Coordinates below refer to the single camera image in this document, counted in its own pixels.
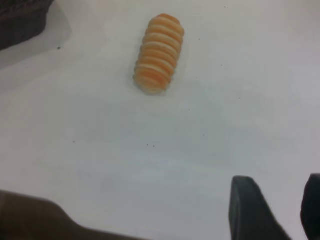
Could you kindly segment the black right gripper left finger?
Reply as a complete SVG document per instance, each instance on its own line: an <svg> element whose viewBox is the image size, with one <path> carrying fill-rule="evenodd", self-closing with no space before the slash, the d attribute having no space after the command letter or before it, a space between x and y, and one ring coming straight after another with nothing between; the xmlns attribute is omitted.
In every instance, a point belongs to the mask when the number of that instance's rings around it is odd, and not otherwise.
<svg viewBox="0 0 320 240"><path fill-rule="evenodd" d="M253 178L234 176L228 211L233 240L289 240Z"/></svg>

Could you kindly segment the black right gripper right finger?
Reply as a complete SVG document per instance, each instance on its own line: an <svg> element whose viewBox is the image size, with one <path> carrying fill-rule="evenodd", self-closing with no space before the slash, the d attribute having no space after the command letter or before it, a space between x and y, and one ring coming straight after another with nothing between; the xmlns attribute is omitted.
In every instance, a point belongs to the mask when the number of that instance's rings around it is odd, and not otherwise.
<svg viewBox="0 0 320 240"><path fill-rule="evenodd" d="M320 239L320 174L310 175L305 185L300 219L309 240Z"/></svg>

